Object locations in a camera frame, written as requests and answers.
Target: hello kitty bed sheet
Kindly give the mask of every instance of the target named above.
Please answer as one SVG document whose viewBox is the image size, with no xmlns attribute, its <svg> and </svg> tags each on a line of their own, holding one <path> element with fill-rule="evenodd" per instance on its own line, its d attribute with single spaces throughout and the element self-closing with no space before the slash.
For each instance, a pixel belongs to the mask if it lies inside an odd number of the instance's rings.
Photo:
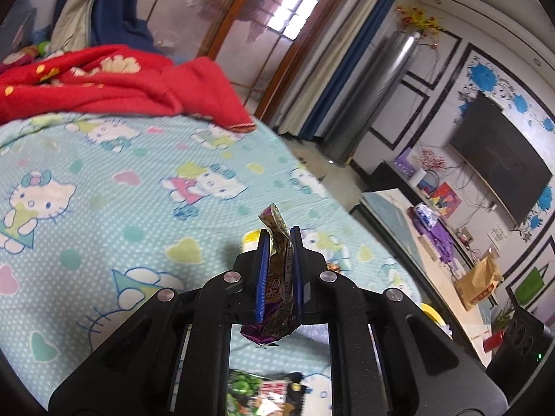
<svg viewBox="0 0 555 416">
<path fill-rule="evenodd" d="M 239 135 L 184 116 L 56 113 L 0 127 L 1 350 L 46 406 L 160 287 L 195 289 L 230 269 L 272 202 L 360 287 L 398 286 L 420 302 L 388 251 L 262 124 Z M 314 414 L 329 408 L 329 364 L 327 345 L 299 333 L 260 349 L 233 329 L 230 367 L 309 375 L 323 389 Z"/>
</svg>

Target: pink heart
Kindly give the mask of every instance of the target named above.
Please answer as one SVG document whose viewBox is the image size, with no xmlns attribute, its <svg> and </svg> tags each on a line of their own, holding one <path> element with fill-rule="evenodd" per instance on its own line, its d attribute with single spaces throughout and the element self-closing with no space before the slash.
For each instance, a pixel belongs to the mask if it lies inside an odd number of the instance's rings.
<svg viewBox="0 0 555 416">
<path fill-rule="evenodd" d="M 125 170 L 123 172 L 118 172 L 112 175 L 112 179 L 116 180 L 118 183 L 128 184 L 129 186 L 139 186 L 140 178 L 132 170 Z"/>
<path fill-rule="evenodd" d="M 9 265 L 0 266 L 0 296 L 13 296 L 19 289 L 19 283 L 12 275 Z"/>
<path fill-rule="evenodd" d="M 162 130 L 161 128 L 158 128 L 157 126 L 151 126 L 146 129 L 146 132 L 148 134 L 162 134 L 164 130 Z"/>
</svg>

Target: tiled floor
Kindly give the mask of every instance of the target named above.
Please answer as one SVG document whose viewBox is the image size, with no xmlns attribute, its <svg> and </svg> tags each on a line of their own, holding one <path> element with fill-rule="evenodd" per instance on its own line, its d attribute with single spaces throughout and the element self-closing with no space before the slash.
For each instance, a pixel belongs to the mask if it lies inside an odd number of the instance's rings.
<svg viewBox="0 0 555 416">
<path fill-rule="evenodd" d="M 328 159 L 320 153 L 312 142 L 285 139 L 289 150 L 306 161 L 306 168 L 317 178 L 321 179 L 329 193 L 347 211 L 359 203 L 360 194 L 365 190 L 365 184 L 349 166 L 339 167 L 330 164 Z"/>
</svg>

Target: beige curtain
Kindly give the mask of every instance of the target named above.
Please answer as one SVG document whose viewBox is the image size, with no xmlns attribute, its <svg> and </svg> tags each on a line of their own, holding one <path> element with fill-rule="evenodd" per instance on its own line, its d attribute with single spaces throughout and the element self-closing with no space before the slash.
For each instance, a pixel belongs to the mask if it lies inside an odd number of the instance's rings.
<svg viewBox="0 0 555 416">
<path fill-rule="evenodd" d="M 359 33 L 378 0 L 361 0 L 351 13 L 341 30 L 331 41 L 322 59 L 306 81 L 306 85 L 288 110 L 279 127 L 279 134 L 290 133 L 297 136 L 324 92 L 335 70 Z"/>
<path fill-rule="evenodd" d="M 49 51 L 78 51 L 90 46 L 94 0 L 67 0 L 56 22 Z"/>
</svg>

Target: tall cylindrical vase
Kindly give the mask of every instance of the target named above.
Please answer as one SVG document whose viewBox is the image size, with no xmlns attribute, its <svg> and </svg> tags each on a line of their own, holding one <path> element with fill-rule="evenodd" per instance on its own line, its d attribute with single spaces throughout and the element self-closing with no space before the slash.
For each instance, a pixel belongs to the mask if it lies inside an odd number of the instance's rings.
<svg viewBox="0 0 555 416">
<path fill-rule="evenodd" d="M 345 164 L 406 74 L 418 47 L 419 32 L 396 32 L 363 74 L 327 133 L 320 150 Z"/>
</svg>

